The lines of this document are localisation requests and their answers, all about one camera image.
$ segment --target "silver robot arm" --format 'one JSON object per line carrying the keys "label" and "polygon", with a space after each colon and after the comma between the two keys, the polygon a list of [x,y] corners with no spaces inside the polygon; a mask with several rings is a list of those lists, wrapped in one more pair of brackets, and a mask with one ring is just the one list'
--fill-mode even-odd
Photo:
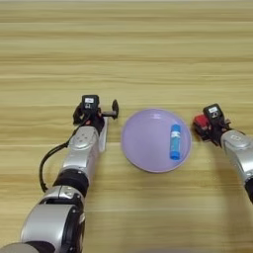
{"label": "silver robot arm", "polygon": [[253,139],[240,131],[229,130],[221,136],[221,147],[234,165],[253,203]]}
{"label": "silver robot arm", "polygon": [[[83,97],[82,109],[85,114],[93,110],[94,99],[98,97]],[[82,252],[85,197],[95,174],[99,153],[105,145],[107,121],[103,116],[118,117],[119,106],[116,101],[113,110],[104,115],[100,110],[95,110],[89,121],[79,126],[68,142],[68,154],[53,186],[28,215],[21,232],[21,242],[3,247],[0,253]],[[82,118],[80,108],[75,114],[77,112],[74,121],[78,122],[77,118]]]}
{"label": "silver robot arm", "polygon": [[229,124],[218,104],[205,107],[204,114],[194,119],[195,131],[202,140],[210,140],[224,150],[253,203],[253,139]]}

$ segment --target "blue cylinder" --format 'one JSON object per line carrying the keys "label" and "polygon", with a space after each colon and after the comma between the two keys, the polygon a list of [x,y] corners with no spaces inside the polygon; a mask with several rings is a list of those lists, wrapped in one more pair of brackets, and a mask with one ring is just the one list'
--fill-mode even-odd
{"label": "blue cylinder", "polygon": [[171,126],[170,133],[170,158],[172,160],[180,159],[180,139],[181,139],[181,128],[179,125]]}

